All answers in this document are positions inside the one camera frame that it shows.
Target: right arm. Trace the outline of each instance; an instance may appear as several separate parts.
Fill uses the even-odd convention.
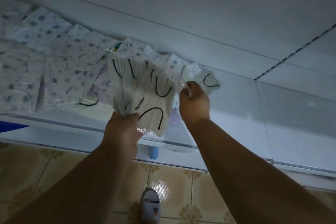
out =
[[[180,95],[180,114],[238,224],[336,223],[336,215],[304,187],[249,151],[210,120],[201,87]]]

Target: blue object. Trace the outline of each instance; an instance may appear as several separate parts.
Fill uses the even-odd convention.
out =
[[[22,125],[22,124],[5,122],[5,121],[0,121],[0,133],[7,132],[7,131],[12,131],[12,130],[19,129],[19,128],[26,128],[26,127],[29,127],[29,126]]]
[[[149,147],[149,158],[150,159],[157,159],[159,154],[159,148],[155,146]]]

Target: hand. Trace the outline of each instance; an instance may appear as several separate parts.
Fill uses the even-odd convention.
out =
[[[132,161],[138,152],[137,142],[143,136],[137,130],[139,114],[133,113],[121,116],[113,112],[111,119],[107,122],[102,144],[110,144],[115,147],[116,153],[125,157],[125,160]]]
[[[199,120],[210,120],[210,100],[196,82],[187,82],[191,89],[184,88],[180,94],[180,114],[188,126],[196,124]]]

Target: left arm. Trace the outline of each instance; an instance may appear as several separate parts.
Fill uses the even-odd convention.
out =
[[[106,223],[126,171],[137,155],[139,114],[107,123],[102,143],[52,188],[6,224]]]

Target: forearm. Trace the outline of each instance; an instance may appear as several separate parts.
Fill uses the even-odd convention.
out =
[[[187,126],[238,223],[329,223],[335,215],[302,186],[212,121]]]
[[[103,142],[8,223],[105,223],[129,163]]]

